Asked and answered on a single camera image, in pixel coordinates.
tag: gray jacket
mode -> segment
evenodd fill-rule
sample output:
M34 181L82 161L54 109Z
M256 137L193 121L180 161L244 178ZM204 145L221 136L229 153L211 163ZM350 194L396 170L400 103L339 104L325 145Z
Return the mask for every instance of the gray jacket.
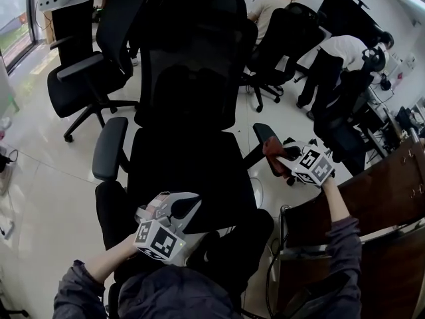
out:
M320 318L360 318L361 242L357 220L348 218L332 224L327 252L331 272L344 270L350 277L345 289ZM105 288L87 272L81 261L64 275L54 299L53 318L105 318L99 297ZM139 274L124 283L120 292L121 319L241 319L227 292L204 275L189 268L165 266L149 275Z

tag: red cloth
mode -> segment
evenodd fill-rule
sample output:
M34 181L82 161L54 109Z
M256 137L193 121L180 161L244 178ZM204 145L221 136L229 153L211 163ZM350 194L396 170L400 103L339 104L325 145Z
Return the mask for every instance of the red cloth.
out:
M287 157L284 146L277 137L270 137L263 145L263 154L268 158L273 168L284 178L292 176L291 171L277 160L278 156Z

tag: hair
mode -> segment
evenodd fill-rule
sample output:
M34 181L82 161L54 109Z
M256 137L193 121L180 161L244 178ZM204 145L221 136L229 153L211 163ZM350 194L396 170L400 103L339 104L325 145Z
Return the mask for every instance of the hair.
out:
M388 49L391 49L394 46L394 38L389 32L384 32L379 41L384 44L388 44Z

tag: glass door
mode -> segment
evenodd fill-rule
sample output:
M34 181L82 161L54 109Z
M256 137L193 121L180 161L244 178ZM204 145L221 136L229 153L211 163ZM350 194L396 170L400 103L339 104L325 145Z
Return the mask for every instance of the glass door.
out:
M0 0L0 52L7 70L33 47L31 0Z

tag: computer monitor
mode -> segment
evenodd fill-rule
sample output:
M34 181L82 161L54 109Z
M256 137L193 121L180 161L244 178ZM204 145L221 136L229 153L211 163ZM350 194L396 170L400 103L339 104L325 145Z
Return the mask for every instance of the computer monitor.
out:
M354 0L323 0L319 12L325 14L321 26L334 37L352 35L374 47L383 32Z

